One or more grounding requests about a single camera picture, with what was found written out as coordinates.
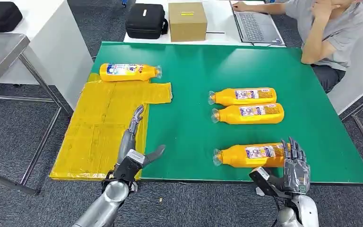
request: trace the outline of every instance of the robotic arm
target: robotic arm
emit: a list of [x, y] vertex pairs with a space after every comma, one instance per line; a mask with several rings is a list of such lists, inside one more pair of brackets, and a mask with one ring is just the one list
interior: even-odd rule
[[134, 179], [137, 172], [163, 154], [165, 145], [159, 146], [155, 152], [148, 155], [135, 151], [136, 132], [143, 111], [142, 105], [137, 108], [129, 128], [123, 134], [114, 170], [109, 171], [105, 180], [102, 181], [102, 195], [91, 204], [72, 227], [113, 226], [119, 208], [130, 193], [137, 191]]
[[284, 176], [277, 178], [262, 167], [253, 169], [249, 176], [265, 195], [285, 199], [285, 207], [277, 214], [279, 226], [319, 227], [316, 204], [305, 195], [310, 188], [310, 166], [305, 152], [292, 138], [291, 149], [283, 140], [282, 143], [285, 149]]

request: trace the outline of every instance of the green table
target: green table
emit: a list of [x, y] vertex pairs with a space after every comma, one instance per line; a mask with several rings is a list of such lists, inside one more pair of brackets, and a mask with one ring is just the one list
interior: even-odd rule
[[[172, 83], [172, 102], [151, 105], [148, 120], [146, 153], [160, 144], [166, 150], [142, 179], [248, 182], [251, 169], [214, 166], [213, 150], [292, 136], [306, 151], [313, 183], [363, 185], [363, 160], [300, 56], [291, 48], [104, 42], [92, 72], [105, 62], [161, 65], [163, 77], [152, 82]], [[212, 108], [223, 107], [209, 105], [208, 92], [228, 87], [273, 87], [285, 118], [269, 125], [212, 123]]]

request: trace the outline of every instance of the laptop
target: laptop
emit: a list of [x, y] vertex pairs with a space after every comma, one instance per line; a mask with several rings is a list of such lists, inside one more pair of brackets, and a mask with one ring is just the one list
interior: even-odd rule
[[282, 44], [272, 18], [263, 13], [236, 12], [229, 1], [240, 39], [243, 43]]

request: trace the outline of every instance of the plastic bottle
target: plastic bottle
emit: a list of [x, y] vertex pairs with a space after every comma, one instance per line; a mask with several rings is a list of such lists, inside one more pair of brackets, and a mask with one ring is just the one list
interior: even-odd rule
[[283, 143], [234, 145], [226, 150], [214, 150], [213, 161], [233, 167], [283, 167], [285, 153]]
[[209, 92], [208, 103], [224, 106], [275, 103], [276, 91], [269, 87], [260, 88], [227, 88], [219, 92]]
[[149, 80], [153, 77], [162, 77], [160, 66], [149, 66], [143, 64], [102, 64], [99, 69], [101, 80], [125, 81], [125, 80]]
[[285, 112], [279, 103], [257, 105], [231, 105], [222, 110], [212, 109], [212, 121], [228, 124], [276, 124]]

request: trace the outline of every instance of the bottle label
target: bottle label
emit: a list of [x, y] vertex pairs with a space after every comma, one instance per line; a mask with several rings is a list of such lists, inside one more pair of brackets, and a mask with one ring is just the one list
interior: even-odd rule
[[251, 89], [251, 90], [235, 90], [236, 99], [249, 99], [249, 98], [271, 98], [272, 93], [270, 89]]
[[240, 107], [240, 113], [243, 117], [254, 116], [254, 115], [265, 115], [265, 108], [263, 105], [243, 106], [243, 107]]
[[106, 73], [108, 75], [122, 76], [122, 75], [134, 75], [143, 71], [143, 65], [138, 64], [108, 64]]
[[258, 106], [242, 106], [239, 107], [240, 114], [243, 117], [254, 115], [278, 114], [279, 109], [275, 104], [258, 105]]
[[276, 157], [273, 146], [246, 147], [245, 152], [248, 158]]

